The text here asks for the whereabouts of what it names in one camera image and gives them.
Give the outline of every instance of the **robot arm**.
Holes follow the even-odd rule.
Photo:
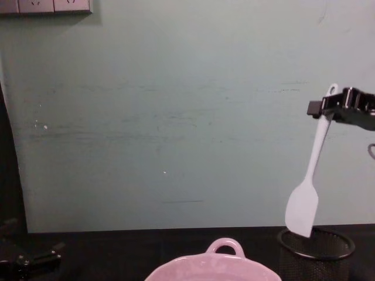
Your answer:
[[[344,88],[341,94],[324,97],[321,101],[310,101],[307,114],[313,118],[333,113],[337,123],[359,126],[368,131],[375,131],[375,95],[362,92],[356,88]],[[375,159],[372,149],[368,147],[370,156]]]

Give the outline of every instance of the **black object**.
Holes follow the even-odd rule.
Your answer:
[[[281,245],[279,272],[283,281],[349,280],[354,242],[343,234],[313,228],[305,238],[285,229],[278,235]]]
[[[27,233],[25,206],[11,123],[0,81],[0,222],[16,218],[15,234]]]
[[[307,114],[313,118],[333,114],[333,120],[338,123],[375,131],[375,95],[353,87],[344,88],[341,94],[310,101]]]
[[[16,229],[18,221],[8,220],[0,226],[0,238]],[[38,255],[30,255],[5,238],[0,239],[0,281],[27,280],[35,276],[55,271],[61,262],[60,251],[64,243],[55,245],[51,250]]]

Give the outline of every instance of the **black tabletop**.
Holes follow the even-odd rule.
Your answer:
[[[354,240],[350,280],[375,280],[375,225],[328,226]],[[234,238],[247,258],[278,272],[281,227],[163,229],[139,231],[29,234],[13,238],[24,250],[38,253],[64,242],[60,269],[35,281],[145,280],[158,266],[180,256],[206,251],[216,239]],[[230,249],[221,252],[231,253]]]

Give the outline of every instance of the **white spatula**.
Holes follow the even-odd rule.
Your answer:
[[[338,87],[337,84],[332,84],[326,96],[334,95]],[[310,237],[316,209],[318,207],[319,199],[312,184],[312,180],[332,117],[333,115],[322,115],[319,118],[305,179],[292,192],[285,212],[285,223],[289,230],[305,237]]]

